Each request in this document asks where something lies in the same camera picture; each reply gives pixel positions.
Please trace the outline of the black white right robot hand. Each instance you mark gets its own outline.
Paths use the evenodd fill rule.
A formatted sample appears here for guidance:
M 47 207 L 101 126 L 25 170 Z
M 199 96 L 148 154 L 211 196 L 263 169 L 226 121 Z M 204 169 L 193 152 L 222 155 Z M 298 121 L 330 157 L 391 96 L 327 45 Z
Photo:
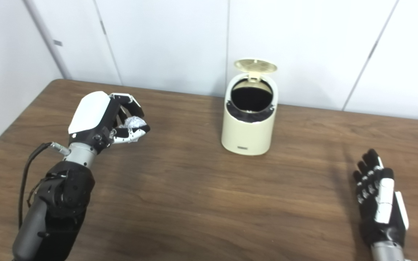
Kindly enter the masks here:
M 395 190 L 394 172 L 384 167 L 376 150 L 362 155 L 353 172 L 360 212 L 359 232 L 367 246 L 391 241 L 404 247 L 409 219 L 402 194 Z

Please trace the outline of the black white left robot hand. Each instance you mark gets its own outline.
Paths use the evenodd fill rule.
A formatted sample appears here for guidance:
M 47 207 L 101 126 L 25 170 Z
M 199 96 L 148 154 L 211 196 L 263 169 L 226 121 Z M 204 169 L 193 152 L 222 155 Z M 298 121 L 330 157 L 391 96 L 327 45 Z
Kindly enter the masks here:
M 86 144 L 100 154 L 112 144 L 137 141 L 150 126 L 130 94 L 92 92 L 81 99 L 68 127 L 69 144 Z

